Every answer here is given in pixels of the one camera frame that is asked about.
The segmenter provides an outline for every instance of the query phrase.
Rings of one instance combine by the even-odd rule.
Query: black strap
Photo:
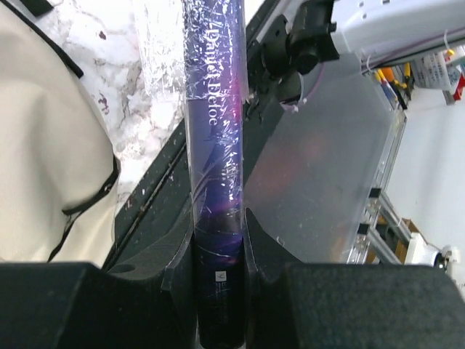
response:
[[[97,202],[102,200],[104,197],[108,195],[111,189],[115,186],[116,180],[119,176],[119,168],[118,168],[118,160],[115,156],[113,156],[113,171],[111,172],[108,179],[103,183],[100,190],[91,197],[88,201],[80,204],[72,209],[64,209],[62,212],[70,217],[70,222],[67,225],[67,228],[63,232],[63,236],[59,244],[52,250],[50,253],[48,262],[53,260],[53,258],[57,255],[57,253],[62,249],[63,244],[65,244],[66,238],[68,237],[71,229],[73,228],[74,222],[83,214],[85,211],[90,209],[94,206]]]
[[[37,35],[41,37],[60,57],[63,63],[75,73],[78,78],[81,78],[84,75],[84,72],[78,67],[77,64],[66,54],[65,51],[61,49],[56,43],[53,42],[43,31],[41,31],[37,26],[32,23],[25,15],[23,15],[20,11],[16,9],[13,5],[11,5],[7,0],[0,0],[0,2],[5,5],[8,9],[10,9],[15,15],[17,15],[26,25],[29,26]]]
[[[40,17],[53,10],[53,6],[47,0],[20,0],[26,9],[34,15]]]

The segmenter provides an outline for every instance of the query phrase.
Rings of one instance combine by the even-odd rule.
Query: metal bar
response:
[[[397,237],[402,240],[402,242],[408,245],[412,239],[412,234],[405,222],[395,211],[389,197],[384,191],[382,191],[378,200],[381,205],[380,213],[387,221],[388,226],[392,229],[392,231],[394,231]]]
[[[384,264],[402,264],[393,251],[387,246],[376,229],[368,229],[368,240],[375,250],[376,256]]]

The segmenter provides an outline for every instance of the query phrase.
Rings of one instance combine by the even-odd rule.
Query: publisher logo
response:
[[[226,271],[215,271],[215,281],[224,282],[226,281]]]

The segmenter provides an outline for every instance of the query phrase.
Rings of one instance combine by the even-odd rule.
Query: white marble tabletop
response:
[[[180,0],[49,0],[54,10],[34,20],[84,71],[81,81],[102,111],[122,166],[118,209],[184,114],[184,92],[176,86],[176,79],[170,79],[170,70],[166,71],[168,76],[157,78],[167,80],[162,97],[147,93],[145,82],[150,79],[147,80],[147,70],[142,71],[150,56],[148,49],[167,43],[168,54],[176,47],[181,48],[176,55],[182,54],[181,31],[177,31],[176,38],[167,35],[168,30],[181,25],[175,23],[180,20],[180,13],[175,12],[181,9],[176,1],[180,4]],[[262,0],[246,1],[246,22],[261,3]],[[159,11],[161,7],[167,9],[166,16]],[[158,12],[158,18],[150,12]],[[158,24],[163,29],[158,36],[153,36],[153,28],[145,23],[147,13],[155,20],[166,21]],[[151,38],[145,41],[148,33]],[[160,57],[169,60],[166,52]],[[156,83],[150,88],[157,89]]]

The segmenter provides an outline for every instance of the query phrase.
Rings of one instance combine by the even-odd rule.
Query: gray panel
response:
[[[346,262],[395,113],[356,57],[327,63],[298,113],[266,144],[246,205],[273,238],[305,262]],[[306,78],[312,89],[318,72]]]

